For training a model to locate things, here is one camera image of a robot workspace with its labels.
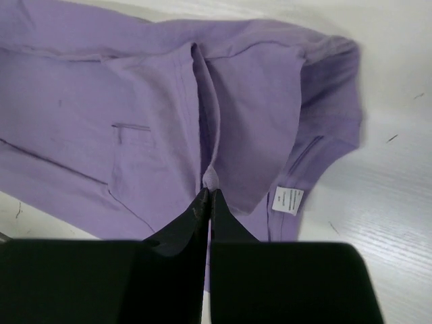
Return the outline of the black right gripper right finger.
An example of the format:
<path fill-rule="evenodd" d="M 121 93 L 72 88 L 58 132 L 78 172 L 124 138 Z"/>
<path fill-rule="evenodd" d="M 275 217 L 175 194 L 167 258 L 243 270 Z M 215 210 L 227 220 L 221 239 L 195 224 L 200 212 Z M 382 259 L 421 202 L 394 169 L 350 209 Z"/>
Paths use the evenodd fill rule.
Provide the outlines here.
<path fill-rule="evenodd" d="M 343 242 L 260 242 L 212 195 L 213 323 L 382 323 L 360 253 Z"/>

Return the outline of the purple t shirt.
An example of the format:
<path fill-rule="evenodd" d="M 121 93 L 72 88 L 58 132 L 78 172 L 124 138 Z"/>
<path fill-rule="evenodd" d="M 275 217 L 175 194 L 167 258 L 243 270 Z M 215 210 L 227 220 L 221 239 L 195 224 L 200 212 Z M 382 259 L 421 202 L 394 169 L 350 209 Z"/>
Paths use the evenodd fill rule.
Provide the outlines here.
<path fill-rule="evenodd" d="M 220 189 L 258 240 L 360 142 L 358 45 L 273 20 L 147 22 L 1 2 L 1 191 L 104 239 L 144 239 Z"/>

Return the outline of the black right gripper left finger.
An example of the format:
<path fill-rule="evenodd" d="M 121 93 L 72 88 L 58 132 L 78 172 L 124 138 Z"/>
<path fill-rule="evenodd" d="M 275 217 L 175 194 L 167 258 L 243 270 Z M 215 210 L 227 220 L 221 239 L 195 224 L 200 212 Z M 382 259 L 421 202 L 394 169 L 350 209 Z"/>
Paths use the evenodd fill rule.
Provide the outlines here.
<path fill-rule="evenodd" d="M 200 323 L 210 193 L 149 238 L 1 245 L 2 323 Z"/>

